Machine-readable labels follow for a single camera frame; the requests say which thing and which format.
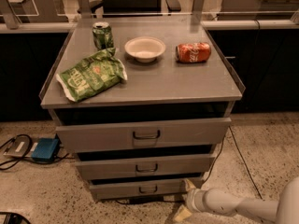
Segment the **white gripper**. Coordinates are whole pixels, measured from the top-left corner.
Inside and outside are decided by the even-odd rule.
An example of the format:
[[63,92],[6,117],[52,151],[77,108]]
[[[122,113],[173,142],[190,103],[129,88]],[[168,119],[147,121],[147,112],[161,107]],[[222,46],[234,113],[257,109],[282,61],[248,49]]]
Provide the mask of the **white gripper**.
[[196,189],[193,182],[188,178],[184,179],[184,183],[185,189],[188,190],[185,200],[186,205],[181,205],[177,212],[174,214],[173,221],[177,223],[182,222],[184,219],[190,217],[192,213],[206,211],[206,192],[204,190]]

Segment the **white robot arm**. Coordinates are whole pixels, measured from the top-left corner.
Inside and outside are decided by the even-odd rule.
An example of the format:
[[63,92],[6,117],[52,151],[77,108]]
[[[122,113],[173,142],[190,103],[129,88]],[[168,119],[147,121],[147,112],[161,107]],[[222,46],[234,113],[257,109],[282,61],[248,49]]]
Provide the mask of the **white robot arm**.
[[262,224],[299,224],[299,177],[291,180],[278,201],[236,197],[220,189],[198,189],[185,179],[187,195],[174,216],[181,222],[194,213],[220,216],[240,215]]

